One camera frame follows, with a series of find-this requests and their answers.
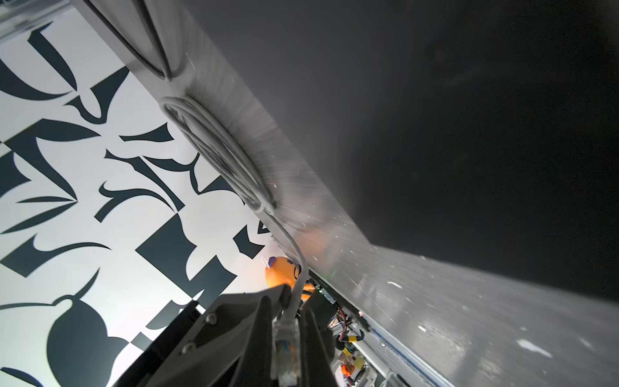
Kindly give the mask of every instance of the black and white pattern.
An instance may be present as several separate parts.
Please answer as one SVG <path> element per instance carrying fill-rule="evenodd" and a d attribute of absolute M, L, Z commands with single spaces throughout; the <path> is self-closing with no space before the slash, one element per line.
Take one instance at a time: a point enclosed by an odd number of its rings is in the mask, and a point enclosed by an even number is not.
<path fill-rule="evenodd" d="M 0 46 L 0 111 L 0 385 L 109 386 L 266 287 L 269 231 L 75 10 Z"/>

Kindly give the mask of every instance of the metal surface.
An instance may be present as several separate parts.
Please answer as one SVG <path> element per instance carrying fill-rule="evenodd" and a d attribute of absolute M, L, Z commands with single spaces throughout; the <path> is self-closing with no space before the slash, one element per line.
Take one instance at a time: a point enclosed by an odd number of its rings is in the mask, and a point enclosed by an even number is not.
<path fill-rule="evenodd" d="M 96 3 L 137 37 L 136 49 L 152 49 L 123 4 Z M 153 76 L 75 5 L 155 98 L 191 95 L 228 128 L 271 187 L 276 215 L 312 270 L 454 386 L 616 385 L 616 304 L 370 245 L 177 2 L 147 2 L 172 82 Z"/>

